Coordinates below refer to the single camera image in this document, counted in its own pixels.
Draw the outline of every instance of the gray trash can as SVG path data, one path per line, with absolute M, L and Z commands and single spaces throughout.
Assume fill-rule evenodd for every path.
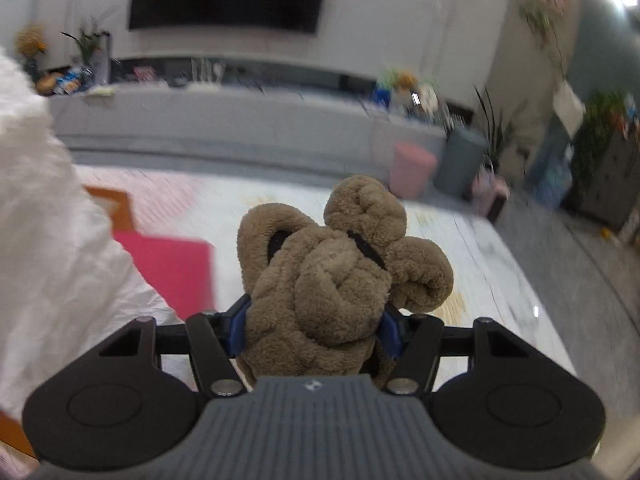
M 453 130 L 433 179 L 435 188 L 448 195 L 462 197 L 478 174 L 482 156 L 488 147 L 487 138 L 476 130 L 464 126 Z

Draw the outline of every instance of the plush toy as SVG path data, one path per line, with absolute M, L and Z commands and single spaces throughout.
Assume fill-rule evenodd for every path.
M 261 375 L 357 374 L 367 361 L 382 384 L 393 369 L 375 337 L 385 304 L 430 312 L 452 291 L 447 257 L 405 236 L 404 208 L 377 180 L 338 184 L 324 223 L 277 203 L 242 219 L 238 259 L 252 305 L 238 365 L 251 384 Z

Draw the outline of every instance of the plush toy head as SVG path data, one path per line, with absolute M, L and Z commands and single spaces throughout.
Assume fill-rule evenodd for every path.
M 356 374 L 387 302 L 430 312 L 452 291 L 446 256 L 405 236 L 404 208 L 377 180 L 343 180 L 324 222 L 284 204 L 259 205 L 242 219 L 238 259 L 252 306 L 238 362 L 251 383 L 260 375 Z

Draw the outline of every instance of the pink trash can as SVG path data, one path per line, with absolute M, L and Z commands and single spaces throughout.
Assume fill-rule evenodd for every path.
M 437 167 L 438 159 L 433 153 L 416 144 L 398 142 L 389 175 L 391 193 L 399 198 L 417 198 Z

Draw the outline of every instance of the trash can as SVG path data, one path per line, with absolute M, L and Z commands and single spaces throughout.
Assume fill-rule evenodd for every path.
M 416 144 L 398 142 L 389 176 L 391 193 L 409 200 L 418 198 L 437 166 L 433 153 Z
M 488 147 L 487 138 L 476 130 L 464 126 L 453 130 L 433 179 L 435 188 L 448 195 L 462 197 L 478 174 L 482 156 Z

